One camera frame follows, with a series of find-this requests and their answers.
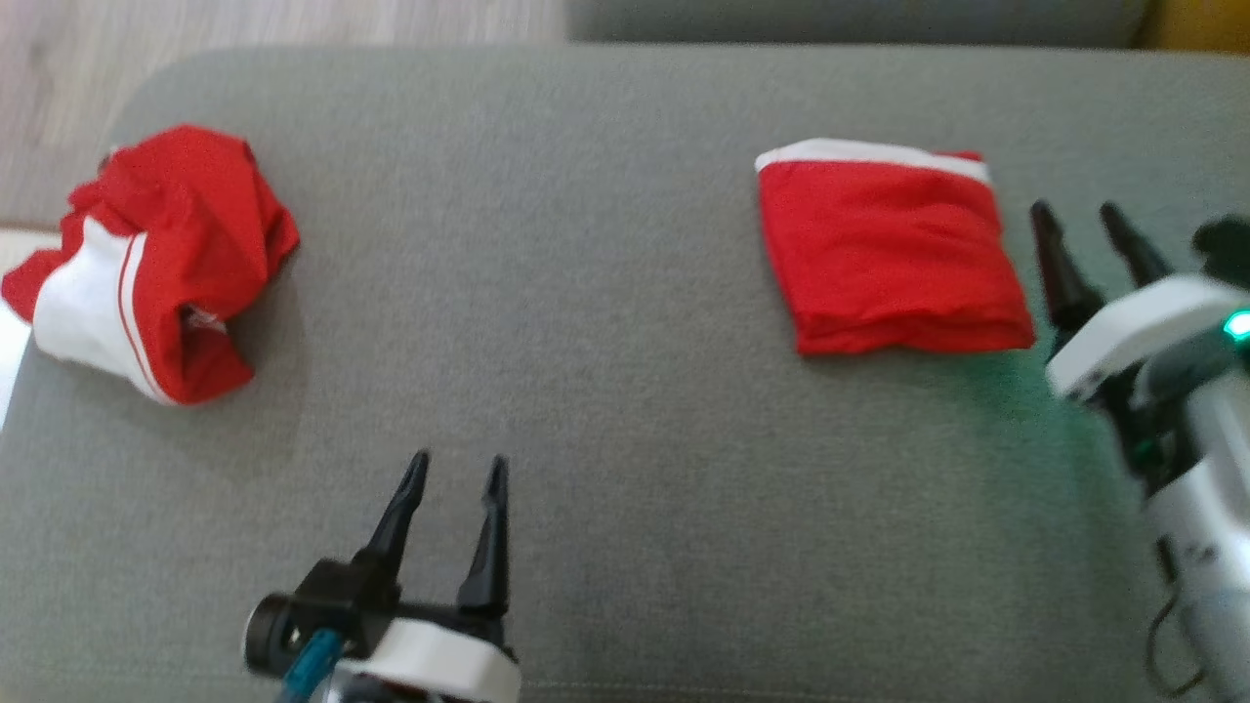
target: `white stripe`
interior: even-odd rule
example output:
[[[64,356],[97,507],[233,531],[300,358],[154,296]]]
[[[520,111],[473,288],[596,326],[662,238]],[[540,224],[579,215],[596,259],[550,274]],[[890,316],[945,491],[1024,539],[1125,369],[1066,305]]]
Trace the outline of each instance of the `white stripe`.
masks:
[[[779,161],[849,161],[894,164],[915,169],[931,169],[990,184],[990,170],[975,159],[942,156],[898,144],[874,144],[846,139],[808,139],[789,146],[765,151],[755,159],[755,170]]]
[[[174,399],[166,395],[156,383],[151,360],[148,358],[148,348],[144,345],[144,336],[139,334],[139,323],[135,320],[135,276],[139,274],[139,263],[144,258],[144,248],[146,245],[148,233],[135,235],[134,241],[130,244],[130,258],[126,261],[126,266],[121,270],[121,316],[126,321],[130,341],[135,345],[139,364],[142,369],[142,374],[140,374],[142,384],[140,385],[140,379],[134,379],[135,384],[139,385],[139,390],[142,390],[158,403],[176,405],[178,403],[174,403]]]
[[[408,618],[391,620],[369,659],[345,658],[335,667],[339,682],[356,673],[458,700],[516,703],[521,694],[521,669],[494,644]]]

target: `seam on cushion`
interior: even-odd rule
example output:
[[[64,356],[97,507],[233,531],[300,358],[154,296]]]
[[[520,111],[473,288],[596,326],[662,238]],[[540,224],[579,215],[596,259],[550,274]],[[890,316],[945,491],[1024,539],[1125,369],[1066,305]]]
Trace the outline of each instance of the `seam on cushion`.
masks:
[[[20,670],[30,672],[38,675],[46,675],[51,678],[112,678],[112,679],[144,678],[149,680],[196,679],[196,680],[230,680],[231,683],[244,683],[246,685],[255,685],[255,687],[265,685],[265,682],[260,679],[254,679],[254,680],[240,679],[239,670],[196,672],[185,669],[172,669],[170,667],[150,667],[150,665],[50,667],[46,664],[38,664],[31,662],[18,662],[18,660],[0,662],[0,672],[20,672]]]
[[[578,683],[561,680],[525,682],[525,688],[542,689],[544,693],[575,695],[590,692],[596,695],[624,695],[629,693],[649,694],[650,699],[684,700],[691,695],[736,695],[739,698],[781,698],[785,700],[812,700],[829,703],[930,703],[918,698],[872,698],[859,695],[836,695],[819,693],[798,693],[786,690],[759,690],[750,688],[712,688],[692,685],[648,685],[628,683]]]
[[[230,680],[232,684],[242,684],[251,687],[265,687],[270,682],[264,680],[248,680],[240,679],[238,670],[230,672],[190,672],[190,670],[170,670],[169,668],[155,668],[155,667],[132,667],[132,668],[116,668],[116,667],[48,667],[40,664],[28,664],[19,662],[9,662],[8,664],[15,665],[19,669],[26,669],[32,673],[59,677],[59,678],[118,678],[118,679],[134,679],[138,677],[149,680],[186,680],[186,679],[221,679]],[[734,695],[739,698],[779,698],[785,700],[811,700],[811,702],[825,702],[825,703],[929,703],[928,700],[921,700],[916,698],[865,698],[858,695],[836,695],[836,694],[815,694],[815,693],[795,693],[784,690],[756,690],[756,689],[734,689],[734,688],[711,688],[711,687],[681,687],[681,685],[646,685],[646,684],[616,684],[616,683],[576,683],[576,682],[559,682],[559,680],[535,680],[525,682],[522,684],[524,689],[540,689],[545,694],[554,694],[559,697],[571,698],[574,695],[590,694],[596,698],[609,698],[609,697],[625,697],[629,694],[645,694],[649,700],[664,700],[668,703],[680,703],[682,700],[689,700],[695,695]]]

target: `cable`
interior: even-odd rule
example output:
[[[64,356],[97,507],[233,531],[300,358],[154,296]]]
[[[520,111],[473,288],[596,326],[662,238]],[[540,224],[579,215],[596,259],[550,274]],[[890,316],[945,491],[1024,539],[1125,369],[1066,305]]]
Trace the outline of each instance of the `cable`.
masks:
[[[1171,614],[1172,608],[1175,607],[1176,594],[1172,593],[1171,598],[1168,599],[1168,603],[1161,610],[1159,610],[1159,614],[1155,615],[1155,619],[1150,623],[1150,632],[1146,634],[1146,678],[1150,679],[1150,685],[1154,687],[1155,692],[1166,698],[1180,698],[1190,690],[1194,690],[1194,688],[1202,683],[1202,679],[1206,678],[1206,672],[1198,669],[1198,673],[1189,680],[1172,688],[1172,685],[1164,679],[1164,675],[1159,673],[1159,663],[1155,660],[1155,640],[1159,635],[1159,628],[1164,624],[1164,620],[1168,619],[1168,615]]]
[[[329,628],[316,630],[282,677],[282,690],[275,703],[308,703],[321,682],[334,673],[339,657],[342,657],[342,635]]]

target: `crumpled red cloth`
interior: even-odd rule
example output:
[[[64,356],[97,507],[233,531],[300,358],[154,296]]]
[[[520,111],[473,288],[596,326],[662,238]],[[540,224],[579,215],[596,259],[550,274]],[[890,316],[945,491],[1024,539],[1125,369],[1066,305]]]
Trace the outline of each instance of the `crumpled red cloth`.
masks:
[[[225,321],[299,244],[248,144],[180,125],[120,149],[69,198],[61,248],[0,294],[54,357],[124,375],[168,404],[202,403],[252,372]]]
[[[1035,341],[976,154],[816,139],[761,155],[756,170],[800,354]]]

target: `gray sofa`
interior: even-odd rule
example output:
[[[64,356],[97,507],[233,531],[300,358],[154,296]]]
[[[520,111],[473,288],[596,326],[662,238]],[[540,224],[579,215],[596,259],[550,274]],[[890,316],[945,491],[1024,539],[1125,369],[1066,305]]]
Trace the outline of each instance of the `gray sofa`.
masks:
[[[590,41],[1129,46],[1148,0],[566,0]]]
[[[804,360],[754,158],[810,136],[978,149],[1040,333],[1028,208],[1086,271],[1120,201],[1248,209],[1240,59],[918,48],[249,50],[112,130],[245,135],[304,243],[202,408],[26,354],[0,434],[0,699],[265,702],[244,620],[349,555],[434,450],[402,580],[450,599],[512,458],[528,703],[1144,702],[1164,602],[1106,428],[1046,344]],[[1162,665],[1192,665],[1175,639]]]

